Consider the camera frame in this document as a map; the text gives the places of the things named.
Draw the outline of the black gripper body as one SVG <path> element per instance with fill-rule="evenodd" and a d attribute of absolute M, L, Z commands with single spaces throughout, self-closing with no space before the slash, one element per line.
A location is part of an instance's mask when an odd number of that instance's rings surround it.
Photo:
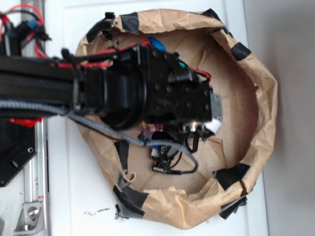
<path fill-rule="evenodd" d="M 162 124 L 181 134 L 217 135 L 222 128 L 222 101 L 208 81 L 184 65 L 178 53 L 139 45 L 137 56 L 146 88 L 138 123 Z"/>

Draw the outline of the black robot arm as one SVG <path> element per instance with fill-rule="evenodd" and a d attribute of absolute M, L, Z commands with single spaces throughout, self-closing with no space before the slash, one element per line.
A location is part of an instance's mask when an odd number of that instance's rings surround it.
<path fill-rule="evenodd" d="M 180 134 L 215 135 L 222 127 L 222 102 L 208 80 L 177 53 L 135 45 L 112 53 L 64 59 L 0 58 L 3 118 L 97 115 L 116 130 L 141 122 Z"/>

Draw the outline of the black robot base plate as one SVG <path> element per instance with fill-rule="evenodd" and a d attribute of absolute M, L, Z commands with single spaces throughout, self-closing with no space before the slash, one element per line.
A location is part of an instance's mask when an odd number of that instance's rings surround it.
<path fill-rule="evenodd" d="M 37 154 L 36 129 L 0 119 L 0 186 L 6 187 Z"/>

